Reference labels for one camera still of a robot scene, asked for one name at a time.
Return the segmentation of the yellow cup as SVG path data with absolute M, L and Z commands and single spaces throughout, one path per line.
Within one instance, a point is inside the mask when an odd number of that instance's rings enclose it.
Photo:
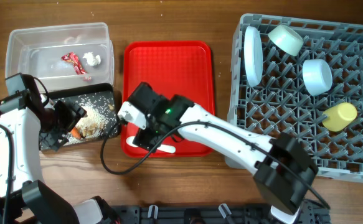
M 326 119 L 322 121 L 323 126 L 329 131 L 338 132 L 356 119 L 357 109 L 353 104 L 343 102 L 328 108 L 323 114 L 326 115 Z

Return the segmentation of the orange carrot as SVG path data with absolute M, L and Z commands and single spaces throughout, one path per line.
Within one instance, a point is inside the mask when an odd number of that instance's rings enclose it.
M 70 133 L 75 139 L 81 140 L 82 136 L 77 128 L 73 128 Z

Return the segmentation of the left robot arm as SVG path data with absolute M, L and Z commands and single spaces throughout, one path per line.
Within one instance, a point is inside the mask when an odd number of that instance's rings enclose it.
M 85 111 L 57 102 L 47 108 L 40 94 L 18 91 L 0 101 L 0 223 L 15 223 L 23 210 L 33 223 L 100 223 L 98 198 L 72 206 L 43 181 L 39 146 L 59 148 Z

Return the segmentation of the light blue bowl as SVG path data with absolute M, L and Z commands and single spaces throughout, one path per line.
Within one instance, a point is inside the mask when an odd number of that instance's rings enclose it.
M 311 96 L 318 96 L 332 87 L 332 72 L 323 59 L 305 60 L 302 75 L 304 85 Z

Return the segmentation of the light blue plate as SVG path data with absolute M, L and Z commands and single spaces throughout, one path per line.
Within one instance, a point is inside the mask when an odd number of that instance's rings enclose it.
M 260 84 L 263 73 L 262 41 L 255 27 L 245 30 L 243 56 L 248 85 L 255 87 Z

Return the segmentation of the red snack wrapper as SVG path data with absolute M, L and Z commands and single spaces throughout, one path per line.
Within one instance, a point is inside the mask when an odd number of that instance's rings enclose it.
M 67 62 L 72 65 L 73 69 L 75 70 L 75 73 L 77 75 L 83 75 L 83 80 L 86 82 L 90 82 L 92 80 L 91 77 L 87 76 L 86 70 L 82 67 L 82 64 L 80 63 L 79 57 L 74 53 L 70 52 L 61 57 L 61 59 L 64 62 Z

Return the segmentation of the white plastic spoon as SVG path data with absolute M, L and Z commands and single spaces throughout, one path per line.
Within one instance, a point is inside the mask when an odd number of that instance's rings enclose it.
M 131 147 L 137 147 L 137 145 L 133 144 L 133 141 L 134 141 L 134 136 L 130 136 L 126 139 L 127 145 L 129 145 Z M 162 144 L 157 148 L 157 150 L 166 152 L 166 153 L 170 153 L 170 154 L 174 154 L 176 151 L 176 148 L 174 146 Z

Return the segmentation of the rice and food scraps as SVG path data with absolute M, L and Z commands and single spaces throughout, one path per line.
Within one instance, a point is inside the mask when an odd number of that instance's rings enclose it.
M 100 96 L 98 98 L 81 98 L 77 103 L 87 111 L 87 114 L 80 119 L 74 128 L 81 134 L 81 140 L 75 139 L 71 133 L 67 134 L 68 143 L 80 144 L 87 141 L 94 141 L 102 138 L 107 128 L 111 128 L 116 121 L 115 105 L 108 98 Z

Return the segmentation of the white tissue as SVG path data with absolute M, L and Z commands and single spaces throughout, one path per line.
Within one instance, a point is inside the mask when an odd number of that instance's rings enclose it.
M 91 67 L 101 64 L 100 55 L 94 55 L 92 52 L 84 53 L 83 58 L 87 61 L 87 64 Z

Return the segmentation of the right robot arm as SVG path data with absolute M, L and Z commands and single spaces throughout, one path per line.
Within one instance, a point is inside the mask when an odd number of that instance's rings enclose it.
M 131 97 L 126 105 L 132 109 L 131 122 L 139 127 L 135 144 L 152 149 L 176 134 L 208 146 L 253 175 L 274 218 L 282 223 L 297 221 L 318 168 L 296 138 L 286 133 L 273 138 L 246 131 L 180 95 L 170 100 L 162 95 Z

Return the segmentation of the green bowl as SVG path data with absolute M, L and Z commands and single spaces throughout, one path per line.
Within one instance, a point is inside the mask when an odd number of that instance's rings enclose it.
M 268 37 L 277 47 L 292 56 L 297 56 L 303 46 L 303 38 L 285 25 L 276 26 Z

